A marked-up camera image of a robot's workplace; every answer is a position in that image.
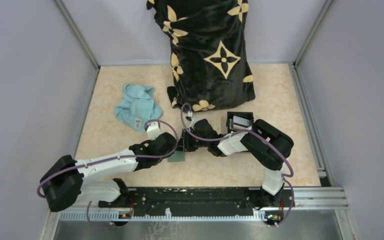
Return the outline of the aluminium frame rail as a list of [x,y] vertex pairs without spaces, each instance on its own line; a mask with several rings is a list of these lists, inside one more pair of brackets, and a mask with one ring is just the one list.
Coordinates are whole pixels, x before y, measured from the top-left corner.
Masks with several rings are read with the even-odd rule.
[[345,191],[340,187],[283,187],[275,195],[261,187],[131,187],[116,200],[112,208],[145,209],[162,206],[219,208],[341,209],[348,207]]

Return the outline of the stack of cards in tray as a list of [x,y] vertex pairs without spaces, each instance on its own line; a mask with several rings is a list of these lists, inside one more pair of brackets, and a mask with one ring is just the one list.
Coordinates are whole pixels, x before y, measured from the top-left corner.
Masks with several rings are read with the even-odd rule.
[[250,119],[234,115],[232,118],[232,124],[235,128],[248,128],[252,126]]

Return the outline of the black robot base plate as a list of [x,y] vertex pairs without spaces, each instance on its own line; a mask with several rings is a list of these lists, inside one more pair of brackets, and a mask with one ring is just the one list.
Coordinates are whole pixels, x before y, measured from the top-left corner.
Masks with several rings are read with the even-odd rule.
[[136,187],[100,208],[127,208],[135,216],[161,216],[169,209],[175,217],[250,216],[263,208],[287,209],[292,191],[283,188],[272,196],[261,187]]

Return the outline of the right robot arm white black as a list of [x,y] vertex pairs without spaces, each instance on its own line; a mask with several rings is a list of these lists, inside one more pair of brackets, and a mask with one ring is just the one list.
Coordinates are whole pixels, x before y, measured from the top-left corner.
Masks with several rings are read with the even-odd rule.
[[293,140],[268,122],[258,119],[242,130],[217,133],[207,119],[188,116],[184,125],[184,149],[193,152],[206,148],[215,157],[227,157],[237,153],[250,153],[263,167],[261,199],[267,206],[275,206],[281,200],[285,178],[294,175],[288,157]]

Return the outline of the light blue cloth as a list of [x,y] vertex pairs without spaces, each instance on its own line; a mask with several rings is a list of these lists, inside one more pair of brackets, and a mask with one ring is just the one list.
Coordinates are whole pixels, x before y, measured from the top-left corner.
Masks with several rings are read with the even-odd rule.
[[154,91],[152,86],[125,84],[122,99],[114,109],[116,119],[137,132],[145,132],[145,123],[163,114],[153,98]]

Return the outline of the black beige flower-patterned blanket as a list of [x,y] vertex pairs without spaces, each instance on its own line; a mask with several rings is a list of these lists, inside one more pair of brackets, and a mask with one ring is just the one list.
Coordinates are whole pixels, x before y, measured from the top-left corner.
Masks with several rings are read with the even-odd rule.
[[235,108],[255,99],[247,60],[246,0],[149,0],[154,20],[168,37],[173,108],[194,112]]

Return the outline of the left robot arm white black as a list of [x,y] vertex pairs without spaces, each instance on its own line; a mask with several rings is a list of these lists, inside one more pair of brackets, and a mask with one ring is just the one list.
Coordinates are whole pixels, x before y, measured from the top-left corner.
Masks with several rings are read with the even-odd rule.
[[157,165],[173,154],[177,143],[173,135],[164,132],[155,139],[103,157],[75,160],[64,155],[40,179],[37,193],[46,199],[51,212],[89,202],[124,207],[130,200],[129,189],[115,175]]

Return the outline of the black card tray box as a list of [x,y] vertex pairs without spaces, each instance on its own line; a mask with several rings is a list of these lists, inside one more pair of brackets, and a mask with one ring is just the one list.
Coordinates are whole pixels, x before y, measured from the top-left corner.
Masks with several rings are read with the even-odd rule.
[[237,132],[251,127],[254,123],[254,114],[252,112],[228,111],[226,127],[227,132]]

